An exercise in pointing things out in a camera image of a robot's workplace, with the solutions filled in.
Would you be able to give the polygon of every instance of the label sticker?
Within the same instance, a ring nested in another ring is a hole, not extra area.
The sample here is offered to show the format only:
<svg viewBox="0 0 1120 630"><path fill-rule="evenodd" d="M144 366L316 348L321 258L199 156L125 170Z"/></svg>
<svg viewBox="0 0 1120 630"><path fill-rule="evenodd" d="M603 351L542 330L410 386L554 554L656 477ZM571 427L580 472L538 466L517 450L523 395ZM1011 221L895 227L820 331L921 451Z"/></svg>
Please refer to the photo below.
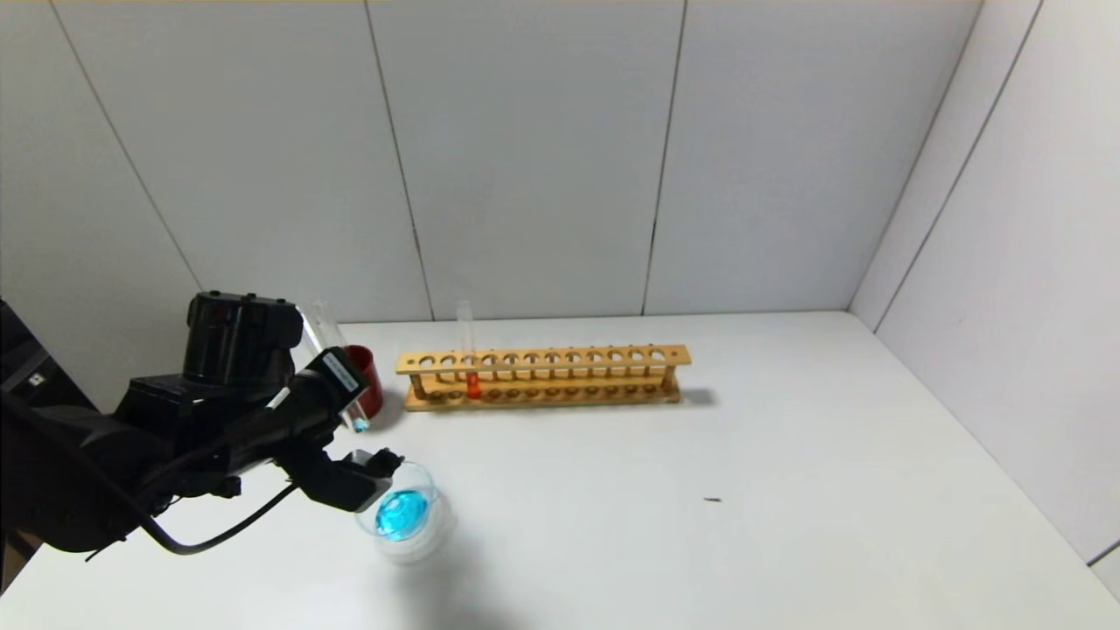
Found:
<svg viewBox="0 0 1120 630"><path fill-rule="evenodd" d="M357 390L357 381L354 380L354 377L349 376L349 372L346 371L346 368L343 368L343 364L334 354L330 354L329 352L324 354L323 362L327 364L327 368L330 368L330 371L335 373L335 378L338 379L338 382L343 383L346 391Z"/></svg>

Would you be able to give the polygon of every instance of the white wall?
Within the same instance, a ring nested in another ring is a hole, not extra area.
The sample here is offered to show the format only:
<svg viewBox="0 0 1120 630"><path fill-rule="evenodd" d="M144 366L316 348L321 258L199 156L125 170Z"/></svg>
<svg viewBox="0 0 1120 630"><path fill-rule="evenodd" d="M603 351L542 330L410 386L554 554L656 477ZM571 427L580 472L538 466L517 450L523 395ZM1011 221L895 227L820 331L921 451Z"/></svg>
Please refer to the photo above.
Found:
<svg viewBox="0 0 1120 630"><path fill-rule="evenodd" d="M1083 558L1120 538L1120 3L1043 4L879 337Z"/></svg>
<svg viewBox="0 0 1120 630"><path fill-rule="evenodd" d="M937 119L851 303L872 331L902 286L980 136L1042 0L984 2Z"/></svg>
<svg viewBox="0 0 1120 630"><path fill-rule="evenodd" d="M202 286L343 321L846 307L976 9L57 3Z"/></svg>
<svg viewBox="0 0 1120 630"><path fill-rule="evenodd" d="M202 285L431 312L361 2L59 2Z"/></svg>
<svg viewBox="0 0 1120 630"><path fill-rule="evenodd" d="M641 313L682 6L370 3L438 318Z"/></svg>
<svg viewBox="0 0 1120 630"><path fill-rule="evenodd" d="M847 308L978 2L692 2L647 314Z"/></svg>
<svg viewBox="0 0 1120 630"><path fill-rule="evenodd" d="M198 290L47 2L0 2L0 294L101 409L177 372Z"/></svg>

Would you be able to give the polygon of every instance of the white table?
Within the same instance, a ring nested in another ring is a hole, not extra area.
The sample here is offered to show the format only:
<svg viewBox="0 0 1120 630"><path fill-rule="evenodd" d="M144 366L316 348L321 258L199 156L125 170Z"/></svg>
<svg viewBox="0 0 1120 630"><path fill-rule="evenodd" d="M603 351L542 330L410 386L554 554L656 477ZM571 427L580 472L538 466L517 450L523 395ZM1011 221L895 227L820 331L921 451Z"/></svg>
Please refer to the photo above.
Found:
<svg viewBox="0 0 1120 630"><path fill-rule="evenodd" d="M455 323L344 330L390 406L399 352ZM687 343L680 406L409 414L330 451L426 464L459 526L427 564L385 562L353 517L296 493L178 557L142 532L90 564L44 548L7 629L1120 628L1120 604L953 417L839 313L480 322L479 346ZM389 415L395 415L393 409ZM195 543L271 497L187 500ZM722 502L708 502L706 497Z"/></svg>

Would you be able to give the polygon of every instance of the test tube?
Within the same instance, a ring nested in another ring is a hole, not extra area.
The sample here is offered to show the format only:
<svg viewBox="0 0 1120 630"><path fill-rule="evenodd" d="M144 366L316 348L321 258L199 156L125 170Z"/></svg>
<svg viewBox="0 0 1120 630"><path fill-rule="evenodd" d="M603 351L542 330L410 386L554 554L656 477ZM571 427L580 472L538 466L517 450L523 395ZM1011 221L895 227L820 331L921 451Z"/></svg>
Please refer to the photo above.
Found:
<svg viewBox="0 0 1120 630"><path fill-rule="evenodd" d="M477 361L475 356L475 318L470 313L470 302L460 299L455 308L459 319L459 346L463 349L464 361ZM467 372L467 398L483 397L483 388L478 385L478 372Z"/></svg>
<svg viewBox="0 0 1120 630"><path fill-rule="evenodd" d="M310 307L304 308L297 306L297 308L304 316L302 341L306 345L310 346L312 356L328 348L336 345L344 348L346 345L343 332L338 327L338 321L335 319L334 313L332 313L330 306L326 302L317 299L311 303ZM346 427L354 433L362 433L370 428L370 419L365 417L365 411L362 410L362 406L358 405L357 400L351 402L339 416L342 416Z"/></svg>

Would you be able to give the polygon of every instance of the red cup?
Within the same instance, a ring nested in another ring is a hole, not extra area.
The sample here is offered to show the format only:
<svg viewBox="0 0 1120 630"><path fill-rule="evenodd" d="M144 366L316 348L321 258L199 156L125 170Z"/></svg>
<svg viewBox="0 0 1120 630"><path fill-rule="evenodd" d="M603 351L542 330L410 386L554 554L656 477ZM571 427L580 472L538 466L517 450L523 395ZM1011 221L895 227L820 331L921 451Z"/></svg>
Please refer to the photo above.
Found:
<svg viewBox="0 0 1120 630"><path fill-rule="evenodd" d="M364 345L347 345L346 354L349 355L354 365L365 374L365 380L370 381L370 389L357 397L357 402L362 406L365 417L372 418L377 415L385 401L381 391L381 381L377 380L377 369L373 364L373 353Z"/></svg>

